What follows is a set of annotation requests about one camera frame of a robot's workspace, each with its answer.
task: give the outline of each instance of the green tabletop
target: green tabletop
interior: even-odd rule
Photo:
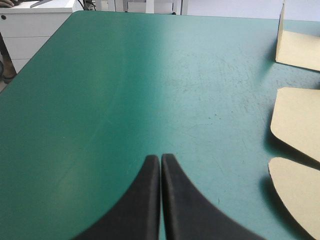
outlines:
[[[319,35],[320,22],[287,21]],[[0,236],[67,240],[106,213],[148,154],[174,153],[219,209],[266,239],[308,239],[275,193],[277,20],[81,11],[0,94]],[[160,239],[164,240],[163,224]]]

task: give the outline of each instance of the shoe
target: shoe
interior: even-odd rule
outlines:
[[[9,84],[12,79],[17,75],[15,67],[11,61],[10,56],[4,55],[3,58],[3,81],[6,84]]]

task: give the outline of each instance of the beige paper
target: beige paper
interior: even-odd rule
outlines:
[[[269,162],[273,185],[295,220],[320,240],[320,171],[285,158]]]
[[[278,89],[271,131],[278,139],[320,162],[320,90]]]
[[[285,31],[285,4],[280,14],[275,61],[320,71],[320,37]]]

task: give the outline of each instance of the person's leg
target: person's leg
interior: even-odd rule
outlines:
[[[5,42],[0,33],[0,52],[3,59],[3,81],[8,84],[17,75],[14,65],[12,64]]]

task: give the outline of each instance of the white furniture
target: white furniture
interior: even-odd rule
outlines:
[[[116,0],[117,12],[136,12],[154,14],[176,13],[187,15],[189,0]]]
[[[52,0],[30,8],[36,2],[0,8],[0,32],[17,73],[73,12],[83,9],[77,0]]]

